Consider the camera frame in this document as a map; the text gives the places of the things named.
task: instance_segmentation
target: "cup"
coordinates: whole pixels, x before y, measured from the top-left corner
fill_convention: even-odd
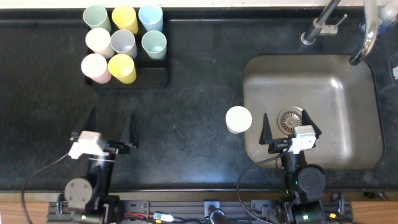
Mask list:
[[[132,58],[125,54],[118,54],[111,58],[108,65],[109,72],[124,84],[130,84],[137,78],[136,68]]]
[[[85,23],[94,28],[104,28],[111,32],[111,22],[109,21],[108,12],[103,6],[90,6],[83,12],[83,20]]]
[[[251,126],[251,113],[243,106],[234,106],[225,115],[226,127],[233,134],[239,134]]]
[[[119,6],[113,9],[112,20],[119,29],[126,29],[133,34],[138,33],[136,10],[131,6]]]
[[[81,61],[81,71],[92,80],[104,84],[112,75],[108,71],[106,59],[100,54],[89,54]]]
[[[142,37],[142,47],[152,59],[165,59],[167,51],[167,40],[163,33],[153,30]]]
[[[163,10],[158,5],[146,5],[138,11],[139,20],[147,31],[163,30]]]
[[[110,58],[114,55],[111,46],[111,35],[104,28],[94,28],[86,35],[86,45],[95,53]]]
[[[134,35],[128,30],[118,30],[111,37],[111,46],[118,54],[137,57],[137,44]]]

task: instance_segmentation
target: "sink basin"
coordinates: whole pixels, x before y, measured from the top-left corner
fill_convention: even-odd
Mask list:
[[[252,114],[245,146],[254,162],[275,156],[259,144],[267,113],[273,138],[284,138],[301,124],[306,110],[322,130],[309,164],[326,169],[368,169],[384,152],[374,80],[361,62],[347,55],[263,55],[244,69],[244,106]],[[275,167],[274,162],[264,167]]]

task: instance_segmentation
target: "drain strainer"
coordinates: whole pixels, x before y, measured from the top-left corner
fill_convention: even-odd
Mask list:
[[[282,110],[278,116],[278,126],[285,134],[293,134],[294,128],[302,125],[301,112],[296,106]]]

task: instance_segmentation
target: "wooden surface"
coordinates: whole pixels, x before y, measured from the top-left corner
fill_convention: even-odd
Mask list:
[[[27,204],[30,218],[34,224],[47,221],[47,202]],[[353,202],[356,223],[396,223],[398,224],[398,202]],[[19,202],[0,203],[0,224],[27,223]]]

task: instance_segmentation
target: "white wall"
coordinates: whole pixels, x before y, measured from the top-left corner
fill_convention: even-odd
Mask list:
[[[85,8],[100,4],[115,7],[123,4],[141,7],[158,4],[162,7],[242,7],[242,6],[326,6],[330,0],[0,0],[0,8]],[[377,0],[386,5],[392,0]],[[363,0],[342,0],[339,6],[362,6]]]

